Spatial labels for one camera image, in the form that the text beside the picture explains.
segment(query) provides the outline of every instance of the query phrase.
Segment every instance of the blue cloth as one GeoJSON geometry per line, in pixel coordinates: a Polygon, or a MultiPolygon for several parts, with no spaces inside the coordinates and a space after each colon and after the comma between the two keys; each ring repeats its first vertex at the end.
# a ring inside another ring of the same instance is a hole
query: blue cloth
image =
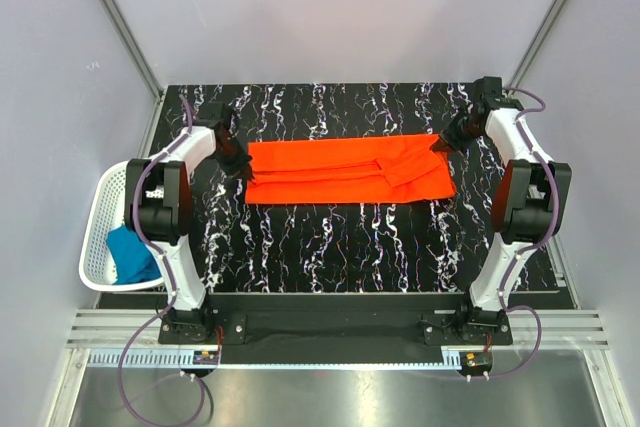
{"type": "Polygon", "coordinates": [[[136,284],[160,277],[160,269],[147,246],[124,225],[107,234],[107,247],[116,263],[114,285],[136,284]]]}

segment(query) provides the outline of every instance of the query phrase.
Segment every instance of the orange cloth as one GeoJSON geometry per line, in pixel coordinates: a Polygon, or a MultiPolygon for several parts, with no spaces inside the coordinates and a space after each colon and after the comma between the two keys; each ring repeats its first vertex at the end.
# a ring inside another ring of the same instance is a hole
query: orange cloth
{"type": "Polygon", "coordinates": [[[247,204],[406,203],[453,197],[437,135],[251,142],[247,204]]]}

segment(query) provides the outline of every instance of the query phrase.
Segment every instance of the cloth fold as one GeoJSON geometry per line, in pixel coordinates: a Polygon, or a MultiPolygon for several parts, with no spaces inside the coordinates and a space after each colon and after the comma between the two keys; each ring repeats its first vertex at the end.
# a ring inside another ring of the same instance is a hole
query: cloth fold
{"type": "Polygon", "coordinates": [[[249,143],[248,204],[406,203],[452,197],[437,135],[249,143]]]}

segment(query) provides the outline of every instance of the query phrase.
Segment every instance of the laundry basket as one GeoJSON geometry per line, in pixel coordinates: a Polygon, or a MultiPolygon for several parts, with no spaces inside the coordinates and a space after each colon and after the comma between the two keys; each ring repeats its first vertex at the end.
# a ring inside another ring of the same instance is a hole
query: laundry basket
{"type": "Polygon", "coordinates": [[[162,277],[137,284],[113,285],[116,265],[107,248],[107,234],[124,223],[124,187],[127,162],[107,170],[98,183],[80,254],[80,278],[93,290],[130,292],[163,284],[162,277]]]}

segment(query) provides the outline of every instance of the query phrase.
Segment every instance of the folded orange cloth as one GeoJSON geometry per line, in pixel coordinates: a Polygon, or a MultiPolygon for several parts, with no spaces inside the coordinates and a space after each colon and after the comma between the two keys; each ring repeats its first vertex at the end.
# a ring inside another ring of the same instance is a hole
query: folded orange cloth
{"type": "Polygon", "coordinates": [[[251,142],[248,204],[406,203],[453,197],[437,135],[251,142]]]}

